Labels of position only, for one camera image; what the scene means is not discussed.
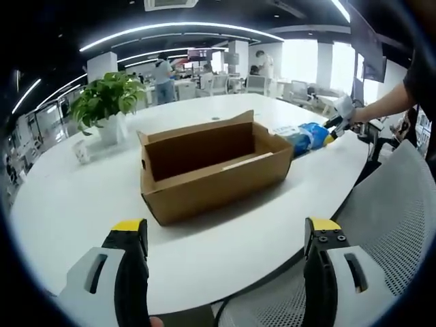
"green plant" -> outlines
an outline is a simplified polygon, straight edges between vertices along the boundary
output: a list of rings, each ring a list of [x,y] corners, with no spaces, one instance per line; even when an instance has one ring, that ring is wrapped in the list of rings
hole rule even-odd
[[[84,127],[102,128],[98,121],[122,112],[136,111],[136,102],[145,97],[144,85],[125,72],[107,73],[101,80],[89,83],[73,102],[70,112],[84,135],[91,135]]]

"desk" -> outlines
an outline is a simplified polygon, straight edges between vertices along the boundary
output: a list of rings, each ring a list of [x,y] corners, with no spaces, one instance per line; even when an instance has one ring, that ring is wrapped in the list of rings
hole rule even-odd
[[[190,79],[185,79],[185,80],[174,80],[174,86],[175,87],[179,87],[181,85],[186,85],[186,84],[195,84],[196,82],[192,82]],[[153,104],[156,104],[157,101],[154,101],[154,97],[153,97],[153,93],[156,91],[155,85],[154,84],[149,84],[147,86],[145,86],[145,93],[147,96],[147,107],[152,106]]]
[[[98,247],[123,219],[149,221],[149,313],[182,311],[222,299],[259,281],[304,245],[305,218],[329,219],[356,182],[368,145],[344,136],[292,162],[287,179],[253,197],[191,221],[161,227],[140,195],[136,130],[168,129],[228,119],[246,110],[270,130],[325,118],[257,94],[219,95],[141,110],[126,119],[132,146],[80,166],[59,143],[35,163],[12,208],[12,227],[42,286],[58,294],[67,271]]]

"open cardboard box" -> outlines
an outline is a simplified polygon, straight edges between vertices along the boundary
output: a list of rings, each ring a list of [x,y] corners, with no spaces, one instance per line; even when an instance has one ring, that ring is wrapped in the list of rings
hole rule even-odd
[[[160,225],[218,208],[286,178],[292,145],[247,111],[153,135],[142,145],[141,193]]]

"blue package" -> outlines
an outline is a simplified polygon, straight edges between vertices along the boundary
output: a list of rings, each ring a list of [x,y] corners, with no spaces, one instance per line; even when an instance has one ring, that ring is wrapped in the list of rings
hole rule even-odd
[[[297,126],[283,126],[274,130],[275,133],[283,136],[289,143],[294,145],[294,156],[305,154],[311,149],[313,137],[311,133]]]
[[[324,140],[329,134],[328,129],[322,127],[317,123],[302,124],[299,126],[299,128],[308,131],[313,136],[312,147],[311,147],[313,150],[318,150],[323,147]]]

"window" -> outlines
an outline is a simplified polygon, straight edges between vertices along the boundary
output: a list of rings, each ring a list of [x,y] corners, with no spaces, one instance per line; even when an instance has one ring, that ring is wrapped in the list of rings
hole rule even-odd
[[[285,40],[281,77],[315,83],[318,69],[317,40]]]
[[[354,77],[354,49],[351,44],[333,44],[332,80],[330,88],[351,94]]]
[[[212,70],[214,72],[221,72],[223,70],[221,58],[222,58],[221,51],[212,53],[211,65],[212,65]]]

